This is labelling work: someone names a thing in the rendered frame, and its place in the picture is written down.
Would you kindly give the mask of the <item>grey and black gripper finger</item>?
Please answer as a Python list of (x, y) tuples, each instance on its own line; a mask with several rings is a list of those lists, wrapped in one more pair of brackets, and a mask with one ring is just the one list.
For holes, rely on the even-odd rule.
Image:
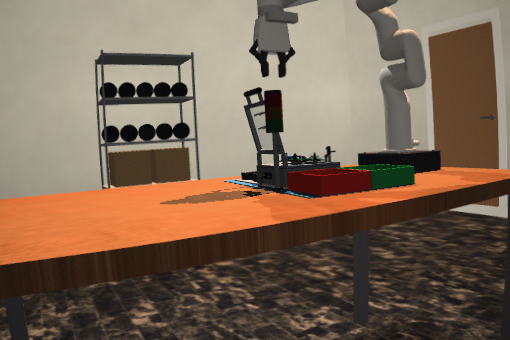
[[(255, 56), (255, 58), (259, 61), (259, 63), (261, 64), (261, 74), (262, 74), (262, 77), (267, 77), (269, 76), (269, 63), (267, 62), (267, 55), (268, 55), (268, 51), (262, 51), (260, 53), (258, 53), (256, 51), (256, 48), (258, 47), (258, 43), (257, 43), (257, 39), (256, 41), (254, 42), (254, 44), (252, 45), (252, 47), (250, 48), (249, 52)], [(263, 56), (262, 56), (263, 55)]]
[[(286, 76), (286, 63), (287, 61), (295, 54), (294, 49), (290, 45), (290, 51), (288, 51), (288, 54), (286, 55), (285, 52), (277, 52), (278, 59), (280, 64), (278, 64), (278, 75), (279, 78)], [(281, 57), (282, 56), (282, 57)], [(283, 60), (282, 60), (283, 59)]]

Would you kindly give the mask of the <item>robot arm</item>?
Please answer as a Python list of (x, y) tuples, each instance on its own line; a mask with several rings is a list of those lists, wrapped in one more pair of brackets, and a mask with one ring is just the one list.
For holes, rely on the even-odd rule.
[[(298, 13), (284, 11), (318, 0), (257, 0), (258, 18), (265, 15), (265, 22), (295, 24)], [(421, 87), (426, 81), (423, 47), (413, 30), (400, 31), (398, 20), (388, 6), (398, 0), (356, 0), (357, 7), (374, 23), (379, 52), (383, 60), (404, 58), (404, 63), (385, 67), (380, 73), (384, 99), (386, 149), (382, 152), (415, 152), (411, 128), (410, 100), (406, 89)], [(380, 10), (381, 9), (381, 10)], [(413, 144), (413, 149), (412, 149)]]

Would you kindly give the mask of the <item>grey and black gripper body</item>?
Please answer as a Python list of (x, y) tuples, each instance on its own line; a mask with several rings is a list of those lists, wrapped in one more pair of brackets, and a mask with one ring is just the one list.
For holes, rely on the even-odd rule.
[(268, 55), (277, 55), (274, 52), (290, 51), (287, 23), (265, 22), (265, 15), (255, 20), (253, 43), (256, 39), (258, 43), (258, 50), (256, 51), (258, 53), (262, 50), (271, 51), (268, 52)]

